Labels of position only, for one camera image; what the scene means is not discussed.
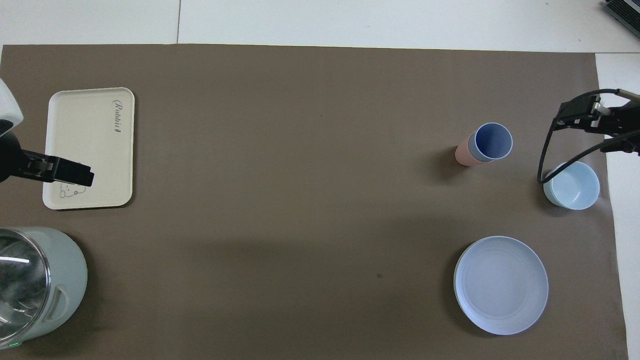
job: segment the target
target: transparent lid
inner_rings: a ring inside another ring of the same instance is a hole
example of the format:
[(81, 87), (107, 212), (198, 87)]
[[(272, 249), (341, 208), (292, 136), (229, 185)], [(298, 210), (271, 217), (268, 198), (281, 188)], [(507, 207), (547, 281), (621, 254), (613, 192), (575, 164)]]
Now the transparent lid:
[(47, 281), (45, 259), (36, 245), (16, 231), (0, 229), (0, 345), (40, 315)]

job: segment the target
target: brown tablecloth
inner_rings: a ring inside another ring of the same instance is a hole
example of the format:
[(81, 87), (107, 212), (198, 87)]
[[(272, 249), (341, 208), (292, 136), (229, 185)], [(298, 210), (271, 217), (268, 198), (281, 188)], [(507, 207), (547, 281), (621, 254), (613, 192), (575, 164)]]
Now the brown tablecloth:
[[(598, 88), (592, 54), (238, 45), (5, 46), (0, 76), (44, 150), (60, 90), (136, 96), (134, 198), (53, 211), (36, 181), (0, 184), (2, 226), (75, 239), (89, 283), (58, 330), (3, 359), (625, 359), (605, 158), (585, 211), (535, 180), (562, 101)], [(484, 122), (506, 159), (458, 165)], [(565, 130), (547, 168), (599, 142)], [(493, 336), (462, 313), (453, 271), (473, 241), (542, 259), (547, 308)]]

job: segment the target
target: blue cup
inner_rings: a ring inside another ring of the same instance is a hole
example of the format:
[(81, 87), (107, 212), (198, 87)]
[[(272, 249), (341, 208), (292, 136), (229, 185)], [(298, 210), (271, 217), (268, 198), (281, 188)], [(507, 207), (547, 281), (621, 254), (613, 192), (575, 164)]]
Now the blue cup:
[(509, 130), (497, 122), (483, 124), (469, 137), (469, 152), (482, 162), (505, 158), (513, 148)]

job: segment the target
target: light blue bowl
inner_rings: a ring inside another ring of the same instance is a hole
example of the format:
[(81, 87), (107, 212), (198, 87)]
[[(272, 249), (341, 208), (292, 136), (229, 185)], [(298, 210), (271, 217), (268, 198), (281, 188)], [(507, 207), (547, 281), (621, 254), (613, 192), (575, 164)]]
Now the light blue bowl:
[(550, 202), (571, 210), (590, 207), (600, 195), (598, 176), (589, 165), (579, 161), (564, 169), (544, 184), (543, 188)]

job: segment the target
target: plate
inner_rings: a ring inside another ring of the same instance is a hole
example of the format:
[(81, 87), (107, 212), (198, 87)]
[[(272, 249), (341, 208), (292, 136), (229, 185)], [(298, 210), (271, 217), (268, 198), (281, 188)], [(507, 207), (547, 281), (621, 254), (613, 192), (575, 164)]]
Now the plate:
[(547, 272), (525, 243), (489, 236), (460, 256), (454, 290), (462, 311), (480, 329), (512, 335), (533, 325), (547, 305)]
[(49, 101), (45, 153), (91, 167), (89, 187), (44, 183), (50, 209), (122, 206), (133, 194), (135, 98), (127, 88), (60, 91)]

